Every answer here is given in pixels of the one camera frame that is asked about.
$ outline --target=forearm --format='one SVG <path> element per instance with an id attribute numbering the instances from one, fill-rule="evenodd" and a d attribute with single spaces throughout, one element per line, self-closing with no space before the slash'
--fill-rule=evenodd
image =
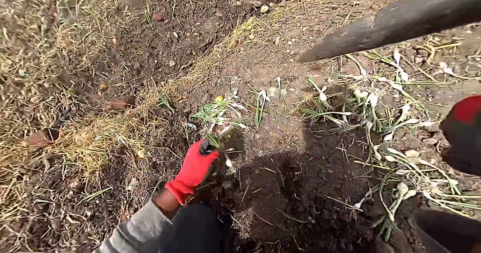
<path id="1" fill-rule="evenodd" d="M 130 219 L 120 223 L 95 253 L 157 252 L 180 204 L 169 190 L 155 196 Z"/>

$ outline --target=wrist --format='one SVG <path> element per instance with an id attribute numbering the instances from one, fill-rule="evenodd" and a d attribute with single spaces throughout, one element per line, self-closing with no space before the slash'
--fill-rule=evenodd
<path id="1" fill-rule="evenodd" d="M 185 204 L 185 200 L 189 195 L 193 195 L 195 193 L 195 187 L 191 187 L 186 185 L 180 180 L 176 178 L 165 185 L 171 194 L 177 199 L 177 201 L 181 204 Z"/>
<path id="2" fill-rule="evenodd" d="M 162 193 L 155 196 L 152 201 L 162 211 L 162 213 L 169 219 L 172 219 L 177 213 L 180 203 L 176 196 L 172 194 L 169 189 L 165 189 Z"/>

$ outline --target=red object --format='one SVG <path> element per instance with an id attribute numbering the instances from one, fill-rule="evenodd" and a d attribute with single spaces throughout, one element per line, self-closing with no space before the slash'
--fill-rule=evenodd
<path id="1" fill-rule="evenodd" d="M 184 159 L 184 164 L 174 180 L 168 182 L 165 188 L 176 196 L 178 202 L 185 204 L 187 196 L 195 193 L 196 187 L 204 180 L 210 165 L 220 155 L 219 151 L 202 155 L 200 152 L 201 144 L 206 139 L 197 141 L 190 146 Z"/>
<path id="2" fill-rule="evenodd" d="M 470 96 L 453 107 L 454 119 L 472 124 L 481 111 L 481 95 Z"/>

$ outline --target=hand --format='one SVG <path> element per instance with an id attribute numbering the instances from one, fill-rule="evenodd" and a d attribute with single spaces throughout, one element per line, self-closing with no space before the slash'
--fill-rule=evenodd
<path id="1" fill-rule="evenodd" d="M 184 159 L 184 164 L 174 180 L 168 182 L 165 188 L 176 197 L 177 201 L 184 205 L 189 194 L 195 193 L 196 187 L 204 180 L 209 166 L 219 157 L 219 151 L 209 154 L 201 153 L 201 146 L 206 146 L 207 139 L 201 139 L 190 146 Z"/>

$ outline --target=gloved hand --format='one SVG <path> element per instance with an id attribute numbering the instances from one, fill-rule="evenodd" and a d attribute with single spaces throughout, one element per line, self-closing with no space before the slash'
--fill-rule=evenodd
<path id="1" fill-rule="evenodd" d="M 444 161 L 456 170 L 481 176 L 481 96 L 456 103 L 440 127 L 451 145 L 442 151 Z"/>
<path id="2" fill-rule="evenodd" d="M 206 154 L 205 150 L 207 146 L 207 139 L 201 139 L 190 146 L 180 172 L 174 180 L 165 185 L 165 188 L 169 189 L 182 205 L 185 204 L 185 200 L 189 194 L 193 195 L 195 193 L 196 187 L 207 175 L 209 166 L 220 155 L 219 151 Z"/>

